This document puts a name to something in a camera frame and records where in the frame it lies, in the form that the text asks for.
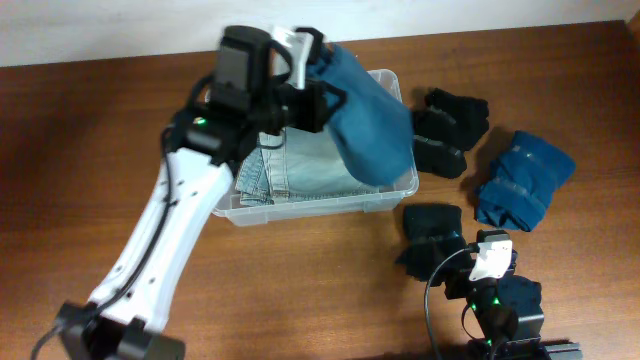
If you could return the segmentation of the light blue jeans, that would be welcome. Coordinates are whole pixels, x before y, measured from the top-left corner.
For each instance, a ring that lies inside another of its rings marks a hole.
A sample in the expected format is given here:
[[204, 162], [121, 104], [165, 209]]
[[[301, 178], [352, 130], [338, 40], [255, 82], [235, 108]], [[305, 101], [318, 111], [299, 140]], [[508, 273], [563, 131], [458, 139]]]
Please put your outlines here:
[[244, 206], [322, 200], [377, 193], [347, 170], [326, 131], [287, 128], [280, 136], [261, 133], [259, 147], [245, 158], [235, 190]]

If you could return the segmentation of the black taped garment bundle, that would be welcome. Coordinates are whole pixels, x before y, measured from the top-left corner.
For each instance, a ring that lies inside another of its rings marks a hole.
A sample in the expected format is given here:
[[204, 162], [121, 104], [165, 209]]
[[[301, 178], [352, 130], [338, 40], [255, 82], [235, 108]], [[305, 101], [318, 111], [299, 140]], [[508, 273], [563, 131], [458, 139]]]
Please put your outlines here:
[[413, 112], [416, 169], [442, 178], [458, 178], [466, 169], [465, 153], [489, 130], [489, 103], [432, 88], [425, 108]]
[[462, 210], [449, 204], [414, 204], [403, 211], [407, 248], [396, 259], [406, 274], [427, 282], [436, 267], [467, 247], [462, 236]]

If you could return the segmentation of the dark blue jeans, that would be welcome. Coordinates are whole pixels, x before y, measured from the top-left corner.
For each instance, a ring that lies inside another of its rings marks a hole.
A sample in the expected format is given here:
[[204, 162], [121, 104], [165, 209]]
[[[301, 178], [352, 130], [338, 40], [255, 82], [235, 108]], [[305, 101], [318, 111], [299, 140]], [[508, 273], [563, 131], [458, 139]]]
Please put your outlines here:
[[346, 93], [325, 93], [336, 111], [326, 123], [349, 173], [371, 186], [389, 186], [414, 164], [408, 107], [382, 87], [348, 50], [323, 46], [306, 75]]

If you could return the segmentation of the clear plastic storage container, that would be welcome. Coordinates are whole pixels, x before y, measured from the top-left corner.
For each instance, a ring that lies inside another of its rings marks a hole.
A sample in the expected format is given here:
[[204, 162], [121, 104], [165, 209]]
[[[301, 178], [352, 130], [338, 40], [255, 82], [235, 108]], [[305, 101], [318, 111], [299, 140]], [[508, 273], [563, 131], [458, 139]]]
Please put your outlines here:
[[264, 206], [244, 206], [234, 187], [219, 201], [212, 214], [229, 219], [236, 226], [253, 226], [270, 221], [310, 216], [323, 216], [354, 211], [375, 212], [394, 209], [399, 202], [413, 195], [419, 185], [415, 162], [393, 184], [377, 187], [377, 193], [322, 200], [302, 201]]

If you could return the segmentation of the blue taped sweater bundle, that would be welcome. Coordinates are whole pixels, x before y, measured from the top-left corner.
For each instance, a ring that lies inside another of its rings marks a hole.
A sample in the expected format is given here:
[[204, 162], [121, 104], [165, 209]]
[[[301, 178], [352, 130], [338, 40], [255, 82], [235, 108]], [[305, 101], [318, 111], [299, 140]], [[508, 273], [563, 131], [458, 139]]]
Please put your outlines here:
[[475, 219], [495, 228], [531, 232], [575, 170], [564, 151], [517, 131], [509, 148], [491, 161], [489, 180], [476, 190]]

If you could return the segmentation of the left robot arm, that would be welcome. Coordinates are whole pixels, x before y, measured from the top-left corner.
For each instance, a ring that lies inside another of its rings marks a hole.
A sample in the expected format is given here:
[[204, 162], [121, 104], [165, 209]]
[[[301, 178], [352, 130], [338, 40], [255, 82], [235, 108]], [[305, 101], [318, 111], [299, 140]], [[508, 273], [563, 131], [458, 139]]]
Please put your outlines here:
[[113, 268], [84, 305], [65, 303], [52, 335], [72, 359], [181, 359], [183, 341], [164, 334], [183, 269], [234, 167], [261, 134], [320, 132], [346, 94], [306, 74], [323, 52], [311, 27], [270, 31], [233, 25], [215, 69], [192, 87], [160, 136], [152, 195]]

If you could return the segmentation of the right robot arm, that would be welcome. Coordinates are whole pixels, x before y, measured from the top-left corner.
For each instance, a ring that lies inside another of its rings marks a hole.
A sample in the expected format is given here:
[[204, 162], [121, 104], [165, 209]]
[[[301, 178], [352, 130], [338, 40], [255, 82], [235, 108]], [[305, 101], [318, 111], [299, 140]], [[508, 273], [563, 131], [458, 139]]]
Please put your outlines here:
[[518, 253], [504, 230], [480, 230], [463, 265], [445, 280], [445, 296], [463, 299], [482, 331], [469, 341], [477, 359], [531, 359], [544, 323], [541, 284], [515, 273]]

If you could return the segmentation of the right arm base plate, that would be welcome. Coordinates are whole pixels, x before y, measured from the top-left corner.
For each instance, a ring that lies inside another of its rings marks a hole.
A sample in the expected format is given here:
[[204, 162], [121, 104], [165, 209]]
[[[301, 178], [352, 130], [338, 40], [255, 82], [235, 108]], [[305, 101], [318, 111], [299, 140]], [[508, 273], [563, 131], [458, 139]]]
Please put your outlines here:
[[548, 360], [583, 360], [584, 355], [579, 343], [564, 342], [546, 344], [543, 346]]

